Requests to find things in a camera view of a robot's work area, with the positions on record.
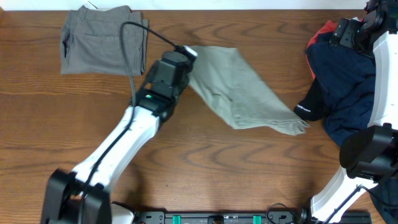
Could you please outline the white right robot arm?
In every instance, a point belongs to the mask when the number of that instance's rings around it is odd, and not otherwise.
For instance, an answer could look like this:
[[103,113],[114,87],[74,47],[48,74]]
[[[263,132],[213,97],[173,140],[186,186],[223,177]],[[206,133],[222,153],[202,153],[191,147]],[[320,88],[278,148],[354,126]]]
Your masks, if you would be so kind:
[[300,223],[369,223],[350,206],[368,193],[397,222],[397,2],[369,1],[362,19],[325,24],[307,45],[313,83],[295,112],[322,120],[340,166]]

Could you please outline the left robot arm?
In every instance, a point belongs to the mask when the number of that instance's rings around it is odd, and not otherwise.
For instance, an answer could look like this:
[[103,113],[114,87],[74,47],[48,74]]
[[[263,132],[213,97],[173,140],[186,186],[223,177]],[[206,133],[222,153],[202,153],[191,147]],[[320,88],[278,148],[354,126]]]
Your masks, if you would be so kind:
[[153,64],[119,124],[69,173],[57,169],[49,178],[41,223],[132,223],[134,212],[111,203],[110,195],[138,150],[173,114],[188,85],[198,54],[188,46],[164,52]]

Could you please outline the khaki beige shorts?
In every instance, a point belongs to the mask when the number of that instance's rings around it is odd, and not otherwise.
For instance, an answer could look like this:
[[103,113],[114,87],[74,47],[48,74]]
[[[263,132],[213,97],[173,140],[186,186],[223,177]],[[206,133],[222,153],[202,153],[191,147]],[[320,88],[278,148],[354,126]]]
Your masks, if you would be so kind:
[[189,85],[233,129],[304,134],[308,123],[283,103],[237,48],[199,46]]

